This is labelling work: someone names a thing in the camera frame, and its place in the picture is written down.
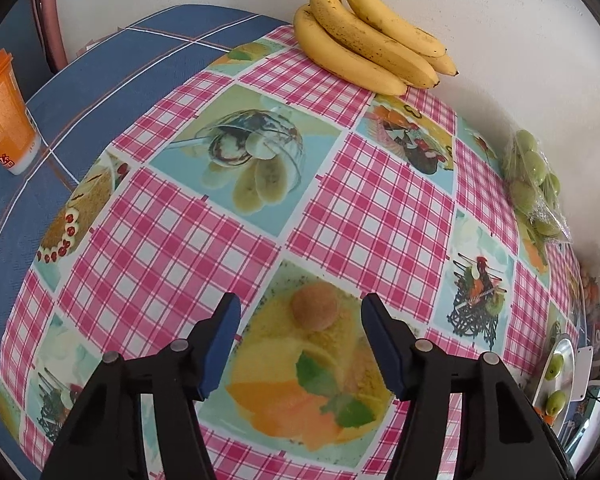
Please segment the large green jujube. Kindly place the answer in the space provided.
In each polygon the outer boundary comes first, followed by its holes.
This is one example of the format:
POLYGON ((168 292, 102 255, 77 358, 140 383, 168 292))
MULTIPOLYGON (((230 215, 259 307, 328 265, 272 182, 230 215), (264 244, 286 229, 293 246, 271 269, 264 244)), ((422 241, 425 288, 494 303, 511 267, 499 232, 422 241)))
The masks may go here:
POLYGON ((565 359, 560 352, 555 352, 548 362, 544 378, 549 382, 560 375, 564 368, 565 359))

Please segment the white power adapter box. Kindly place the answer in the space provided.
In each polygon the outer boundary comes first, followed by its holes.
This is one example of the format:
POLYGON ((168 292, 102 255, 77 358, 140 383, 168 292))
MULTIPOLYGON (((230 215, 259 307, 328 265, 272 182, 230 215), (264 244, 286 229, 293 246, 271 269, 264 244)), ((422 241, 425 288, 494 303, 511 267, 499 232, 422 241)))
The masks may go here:
POLYGON ((580 402, 586 396, 591 376, 593 354, 592 346, 582 347, 576 351, 573 365, 571 402, 580 402))

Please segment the yellow banana bunch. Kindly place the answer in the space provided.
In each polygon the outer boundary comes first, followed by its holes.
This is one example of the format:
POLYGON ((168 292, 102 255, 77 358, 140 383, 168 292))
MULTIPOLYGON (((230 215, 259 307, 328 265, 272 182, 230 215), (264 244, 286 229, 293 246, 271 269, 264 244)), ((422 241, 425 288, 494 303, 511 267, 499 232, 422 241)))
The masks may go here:
POLYGON ((432 89, 442 75, 458 75, 440 40, 382 0, 309 0, 294 14, 294 36, 323 70, 385 96, 432 89))

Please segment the large steel plate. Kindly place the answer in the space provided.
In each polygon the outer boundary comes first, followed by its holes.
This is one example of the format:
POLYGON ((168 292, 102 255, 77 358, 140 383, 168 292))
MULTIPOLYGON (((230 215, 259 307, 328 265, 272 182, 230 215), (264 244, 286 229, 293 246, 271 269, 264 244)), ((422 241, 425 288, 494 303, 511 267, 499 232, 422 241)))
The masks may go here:
POLYGON ((550 352, 548 352, 547 359, 545 364, 541 368, 540 374, 538 375, 538 380, 536 381, 536 386, 533 390, 532 396, 532 405, 536 411, 536 414, 539 415, 539 409, 544 408, 546 399, 550 394, 552 394, 556 390, 562 390, 568 398, 567 404, 565 405, 562 412, 557 416, 554 425, 549 426, 551 430, 554 431, 554 434, 558 436, 560 430, 562 430, 562 425, 565 422, 566 414, 568 412, 568 406, 570 404, 571 398, 571 389, 572 389, 572 378, 573 378, 573 365, 574 365, 574 348, 573 344, 568 337, 567 334, 560 335, 553 347, 550 348, 550 352), (550 358, 555 352, 560 352, 565 359, 564 368, 558 377, 549 382, 544 378, 544 374, 550 362, 550 358))

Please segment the orange tangerine with stem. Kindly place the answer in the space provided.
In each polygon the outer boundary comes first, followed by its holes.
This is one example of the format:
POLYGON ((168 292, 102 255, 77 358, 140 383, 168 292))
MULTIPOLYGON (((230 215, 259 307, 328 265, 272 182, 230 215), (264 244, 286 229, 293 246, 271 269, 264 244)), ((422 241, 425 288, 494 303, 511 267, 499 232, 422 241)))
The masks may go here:
POLYGON ((557 415, 555 413, 550 413, 545 408, 539 409, 539 415, 542 417, 542 419, 548 426, 553 426, 557 418, 557 415))

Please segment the small green jujube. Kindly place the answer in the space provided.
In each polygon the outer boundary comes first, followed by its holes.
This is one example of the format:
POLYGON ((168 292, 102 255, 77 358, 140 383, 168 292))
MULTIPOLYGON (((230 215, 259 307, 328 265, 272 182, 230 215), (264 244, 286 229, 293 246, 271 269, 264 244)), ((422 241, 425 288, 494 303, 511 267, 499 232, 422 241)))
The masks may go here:
POLYGON ((567 395, 562 390, 556 390, 548 396, 544 408, 557 416, 562 412, 567 404, 567 395))

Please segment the plastic tray of green fruits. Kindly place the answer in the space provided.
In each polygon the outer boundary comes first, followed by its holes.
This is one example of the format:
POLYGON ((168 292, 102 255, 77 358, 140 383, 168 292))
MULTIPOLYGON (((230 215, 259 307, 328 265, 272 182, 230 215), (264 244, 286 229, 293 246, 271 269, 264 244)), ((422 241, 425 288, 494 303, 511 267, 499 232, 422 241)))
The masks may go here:
POLYGON ((509 199, 534 232, 546 240, 570 242, 571 233, 560 204, 562 185, 528 130, 513 133, 501 158, 509 199))

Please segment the orange tube bottle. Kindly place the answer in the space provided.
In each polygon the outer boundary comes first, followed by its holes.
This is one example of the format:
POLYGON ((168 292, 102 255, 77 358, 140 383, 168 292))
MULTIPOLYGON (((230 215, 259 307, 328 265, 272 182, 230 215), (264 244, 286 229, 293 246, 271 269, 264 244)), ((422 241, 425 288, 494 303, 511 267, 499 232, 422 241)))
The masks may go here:
POLYGON ((0 165, 22 174, 41 146, 41 136, 23 101, 12 68, 12 55, 0 50, 0 165))

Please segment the clear box of longans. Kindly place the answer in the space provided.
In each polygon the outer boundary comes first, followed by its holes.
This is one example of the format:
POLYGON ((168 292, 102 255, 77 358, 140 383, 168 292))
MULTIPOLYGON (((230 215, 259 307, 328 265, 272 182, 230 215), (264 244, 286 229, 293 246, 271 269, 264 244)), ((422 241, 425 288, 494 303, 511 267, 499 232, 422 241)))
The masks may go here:
POLYGON ((600 255, 580 261, 586 332, 594 352, 600 351, 600 255))

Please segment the checkered fruit-print tablecloth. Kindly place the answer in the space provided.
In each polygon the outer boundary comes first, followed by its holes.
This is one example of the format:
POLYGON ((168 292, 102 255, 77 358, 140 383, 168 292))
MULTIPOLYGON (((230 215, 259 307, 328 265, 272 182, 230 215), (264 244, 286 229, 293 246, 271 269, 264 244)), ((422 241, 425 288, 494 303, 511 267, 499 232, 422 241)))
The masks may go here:
POLYGON ((159 351, 242 302, 202 406, 224 479, 382 474, 404 404, 364 347, 376 292, 417 336, 525 382, 577 330, 569 249, 540 249, 498 158, 432 96, 372 96, 280 24, 224 48, 112 140, 36 245, 0 345, 0 419, 42 472, 107 350, 159 351))

